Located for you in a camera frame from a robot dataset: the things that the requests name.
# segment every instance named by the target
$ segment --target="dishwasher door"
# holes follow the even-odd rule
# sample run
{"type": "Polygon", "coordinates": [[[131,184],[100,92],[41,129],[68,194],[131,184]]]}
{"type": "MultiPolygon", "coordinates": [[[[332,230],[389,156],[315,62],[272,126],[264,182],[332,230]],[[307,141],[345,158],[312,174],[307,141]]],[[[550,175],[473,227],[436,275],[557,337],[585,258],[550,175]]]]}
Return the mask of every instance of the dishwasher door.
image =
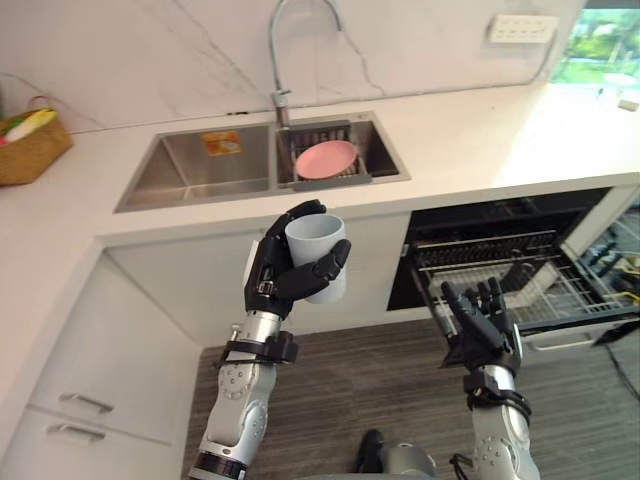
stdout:
{"type": "Polygon", "coordinates": [[[499,281],[522,336],[525,363],[590,348],[605,331],[638,321],[640,307],[621,302],[553,238],[552,232],[540,231],[410,245],[412,279],[450,345],[460,327],[442,296],[444,281],[462,290],[475,290],[490,277],[499,281]]]}

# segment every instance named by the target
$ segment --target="kitchen counter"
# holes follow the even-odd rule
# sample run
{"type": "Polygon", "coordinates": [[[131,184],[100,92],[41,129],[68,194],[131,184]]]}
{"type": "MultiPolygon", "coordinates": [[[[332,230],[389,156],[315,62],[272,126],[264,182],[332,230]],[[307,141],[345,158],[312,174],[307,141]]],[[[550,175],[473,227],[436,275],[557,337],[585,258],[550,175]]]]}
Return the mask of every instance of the kitchen counter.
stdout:
{"type": "Polygon", "coordinates": [[[105,247],[264,227],[320,198],[344,217],[640,183],[640,113],[592,92],[537,85],[292,110],[374,111],[411,180],[114,214],[160,132],[272,120],[184,120],[74,136],[32,185],[0,189],[0,458],[105,247]]]}

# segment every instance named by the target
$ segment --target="sticker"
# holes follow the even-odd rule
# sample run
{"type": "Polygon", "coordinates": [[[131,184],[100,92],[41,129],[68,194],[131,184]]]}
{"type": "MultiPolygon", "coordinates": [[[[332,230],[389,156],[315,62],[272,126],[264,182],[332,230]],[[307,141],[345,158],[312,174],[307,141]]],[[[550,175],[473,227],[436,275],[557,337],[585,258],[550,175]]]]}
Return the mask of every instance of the sticker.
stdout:
{"type": "Polygon", "coordinates": [[[202,140],[207,155],[210,157],[242,153],[240,137],[235,130],[201,133],[200,140],[202,140]]]}

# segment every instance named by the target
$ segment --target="cable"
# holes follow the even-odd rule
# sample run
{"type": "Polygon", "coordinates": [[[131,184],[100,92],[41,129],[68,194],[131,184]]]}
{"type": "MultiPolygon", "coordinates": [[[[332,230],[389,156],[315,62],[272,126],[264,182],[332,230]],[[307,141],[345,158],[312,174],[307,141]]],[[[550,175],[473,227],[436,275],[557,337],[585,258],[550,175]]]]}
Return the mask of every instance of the cable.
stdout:
{"type": "Polygon", "coordinates": [[[486,389],[484,389],[484,394],[481,396],[476,396],[473,393],[467,395],[467,406],[469,410],[473,410],[474,407],[500,407],[504,405],[505,407],[511,407],[517,410],[520,415],[524,417],[527,422],[527,425],[530,425],[529,418],[533,413],[531,411],[531,406],[527,399],[520,395],[518,392],[504,390],[501,393],[510,394],[509,397],[493,397],[486,389]]]}
{"type": "Polygon", "coordinates": [[[469,457],[460,453],[454,453],[453,456],[449,459],[449,463],[453,465],[453,471],[455,472],[458,480],[469,480],[467,474],[464,473],[464,470],[462,470],[462,465],[460,465],[463,464],[469,467],[473,466],[473,461],[469,457]]]}
{"type": "Polygon", "coordinates": [[[629,380],[629,377],[627,376],[625,371],[622,369],[622,366],[620,365],[620,362],[618,362],[618,359],[616,358],[616,356],[613,354],[611,347],[609,345],[605,345],[604,348],[607,349],[607,353],[609,354],[611,363],[613,363],[613,366],[616,369],[616,373],[618,374],[618,377],[622,381],[622,384],[625,386],[627,390],[629,390],[629,393],[631,393],[631,395],[633,395],[635,399],[638,402],[640,402],[640,393],[638,393],[638,390],[636,390],[636,387],[633,386],[633,384],[631,383],[631,380],[629,380]]]}

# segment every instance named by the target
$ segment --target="wire rack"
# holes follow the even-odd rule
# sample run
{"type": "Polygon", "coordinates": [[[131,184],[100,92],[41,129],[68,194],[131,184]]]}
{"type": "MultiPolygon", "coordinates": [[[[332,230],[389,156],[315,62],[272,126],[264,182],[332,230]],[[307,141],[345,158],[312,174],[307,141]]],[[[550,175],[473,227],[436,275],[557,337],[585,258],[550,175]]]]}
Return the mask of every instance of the wire rack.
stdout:
{"type": "Polygon", "coordinates": [[[425,276],[435,313],[453,322],[453,315],[442,297],[442,282],[458,288],[477,289],[478,282],[495,277],[503,281],[516,275],[522,288],[506,292],[505,303],[519,325],[541,321],[568,320],[602,314],[622,307],[609,288],[588,268],[558,253],[528,258],[525,261],[496,261],[467,264],[450,270],[419,268],[425,276]]]}
{"type": "Polygon", "coordinates": [[[348,180],[349,178],[366,178],[368,175],[367,168],[362,160],[362,152],[359,148],[357,135],[352,131],[349,122],[325,122],[323,124],[314,124],[313,127],[298,126],[293,127],[288,132],[288,150],[291,164],[287,167],[291,168],[291,182],[286,185],[291,186],[298,182],[319,182],[318,180],[308,180],[298,176],[295,169],[295,163],[298,157],[307,149],[319,143],[328,142],[330,140],[350,141],[357,150],[356,161],[339,175],[332,177],[332,181],[336,179],[348,180]]]}

